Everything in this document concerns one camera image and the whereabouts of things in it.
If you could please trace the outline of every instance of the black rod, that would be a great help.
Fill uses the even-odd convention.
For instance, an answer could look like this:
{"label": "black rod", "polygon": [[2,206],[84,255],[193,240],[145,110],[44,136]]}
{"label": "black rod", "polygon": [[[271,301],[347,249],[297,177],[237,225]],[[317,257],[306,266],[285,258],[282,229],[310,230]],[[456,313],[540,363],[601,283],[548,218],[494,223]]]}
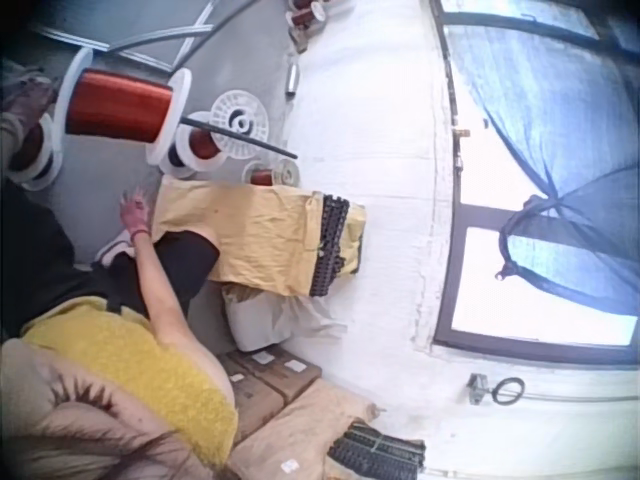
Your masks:
{"label": "black rod", "polygon": [[242,135],[241,133],[236,133],[231,130],[227,130],[226,128],[216,127],[215,125],[211,125],[210,123],[200,122],[198,120],[194,120],[193,118],[189,118],[189,117],[182,117],[180,119],[180,123],[189,125],[190,127],[199,128],[200,130],[208,130],[213,133],[219,133],[220,135],[233,138],[234,140],[240,140],[241,142],[250,143],[251,145],[255,145],[256,147],[264,148],[265,150],[270,150],[272,152],[279,153],[280,155],[293,158],[294,160],[298,158],[296,154],[283,150],[282,148],[276,147],[269,143],[263,142],[262,140],[256,140],[255,138],[251,138],[251,137],[248,137],[247,135]]}

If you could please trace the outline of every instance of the sneaker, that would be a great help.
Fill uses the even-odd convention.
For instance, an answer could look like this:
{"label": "sneaker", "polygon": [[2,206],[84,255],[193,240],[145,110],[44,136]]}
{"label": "sneaker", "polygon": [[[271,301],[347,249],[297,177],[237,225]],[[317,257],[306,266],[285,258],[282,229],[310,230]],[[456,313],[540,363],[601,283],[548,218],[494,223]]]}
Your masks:
{"label": "sneaker", "polygon": [[96,255],[96,262],[100,262],[103,267],[109,267],[116,255],[126,253],[130,257],[134,257],[134,249],[131,244],[131,236],[129,232],[123,230],[120,234],[102,247]]}

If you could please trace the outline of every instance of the wristband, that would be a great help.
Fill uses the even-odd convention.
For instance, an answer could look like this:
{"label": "wristband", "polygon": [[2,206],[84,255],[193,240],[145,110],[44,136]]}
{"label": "wristband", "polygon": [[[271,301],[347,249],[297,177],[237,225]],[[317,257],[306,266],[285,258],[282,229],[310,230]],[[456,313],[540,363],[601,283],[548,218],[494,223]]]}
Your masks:
{"label": "wristband", "polygon": [[138,228],[137,230],[134,230],[133,232],[131,232],[129,234],[129,236],[131,237],[131,242],[133,242],[133,237],[135,237],[139,233],[146,233],[147,235],[149,235],[149,229],[148,228]]}

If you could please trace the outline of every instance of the gray floor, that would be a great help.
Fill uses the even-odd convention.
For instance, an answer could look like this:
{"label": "gray floor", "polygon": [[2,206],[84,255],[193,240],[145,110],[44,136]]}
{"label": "gray floor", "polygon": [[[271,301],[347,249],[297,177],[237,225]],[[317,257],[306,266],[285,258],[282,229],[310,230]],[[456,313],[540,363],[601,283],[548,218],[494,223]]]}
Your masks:
{"label": "gray floor", "polygon": [[[232,4],[232,0],[222,0],[207,23],[215,23]],[[284,0],[259,1],[196,53],[187,64],[193,72],[193,85],[185,113],[208,110],[227,90],[247,90],[267,109],[270,141],[282,144],[285,116],[290,108],[284,98],[284,82],[288,55],[293,51],[285,11]],[[76,51],[75,47],[29,35],[8,56],[22,64],[41,65],[49,75],[62,77]],[[167,79],[165,74],[117,57],[98,56],[94,65],[156,81]],[[261,153],[258,158],[264,159],[265,155]],[[209,177],[213,181],[238,182],[247,162],[228,161]],[[141,185],[155,195],[160,178],[160,171],[146,164],[143,145],[68,136],[60,175],[34,198],[53,208],[76,246],[78,262],[88,263],[122,229],[118,216],[121,193]],[[223,310],[219,287],[209,282],[194,300],[189,315],[196,335],[214,353],[233,346]]]}

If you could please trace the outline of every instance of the red copper wire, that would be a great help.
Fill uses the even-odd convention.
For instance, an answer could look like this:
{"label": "red copper wire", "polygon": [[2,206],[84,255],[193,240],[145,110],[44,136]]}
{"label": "red copper wire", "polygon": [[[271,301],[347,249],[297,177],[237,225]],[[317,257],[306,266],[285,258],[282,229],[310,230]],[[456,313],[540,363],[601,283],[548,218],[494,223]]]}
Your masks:
{"label": "red copper wire", "polygon": [[211,138],[211,133],[206,130],[194,128],[189,134],[189,148],[193,154],[202,159],[209,160],[221,152],[216,142]]}
{"label": "red copper wire", "polygon": [[22,148],[20,148],[18,153],[11,158],[11,162],[9,162],[9,169],[14,172],[21,172],[33,165],[33,162],[36,161],[40,154],[43,143],[44,132],[42,131],[42,126],[37,124],[29,130],[24,137]]}
{"label": "red copper wire", "polygon": [[260,185],[262,187],[272,187],[273,186],[273,170],[268,168],[258,169],[251,172],[251,180],[252,185]]}
{"label": "red copper wire", "polygon": [[301,12],[294,12],[293,15],[291,15],[291,21],[296,27],[310,25],[315,19],[316,14],[311,8],[302,10]]}
{"label": "red copper wire", "polygon": [[87,69],[71,97],[67,132],[153,143],[171,95],[165,85]]}
{"label": "red copper wire", "polygon": [[305,8],[309,8],[311,6],[311,2],[314,0],[293,0],[293,6],[298,10],[304,10]]}

